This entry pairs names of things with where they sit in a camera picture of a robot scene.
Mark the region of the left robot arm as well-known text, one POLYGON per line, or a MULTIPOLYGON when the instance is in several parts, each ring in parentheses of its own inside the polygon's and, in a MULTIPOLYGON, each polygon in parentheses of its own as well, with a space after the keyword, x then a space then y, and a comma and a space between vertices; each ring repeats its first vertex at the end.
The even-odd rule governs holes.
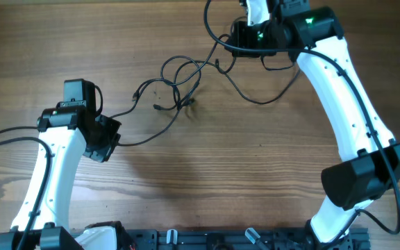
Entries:
POLYGON ((108 161, 118 144, 120 122, 102 115, 101 90, 84 79, 67 80, 64 98, 42 112, 36 164, 24 202, 0 249, 121 249, 130 243, 119 222, 89 226, 74 237, 69 205, 80 159, 108 161))

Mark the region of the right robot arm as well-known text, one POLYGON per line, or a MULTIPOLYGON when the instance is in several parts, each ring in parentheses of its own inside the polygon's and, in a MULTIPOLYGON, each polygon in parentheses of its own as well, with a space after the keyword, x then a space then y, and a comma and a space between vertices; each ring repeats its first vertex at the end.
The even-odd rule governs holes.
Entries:
POLYGON ((331 123, 341 161, 322 171, 326 196, 308 222, 311 246, 330 248, 386 191, 400 197, 400 143, 374 110, 331 8, 312 9, 307 1, 240 5, 246 19, 233 25, 226 49, 235 57, 259 59, 286 52, 311 82, 331 123))

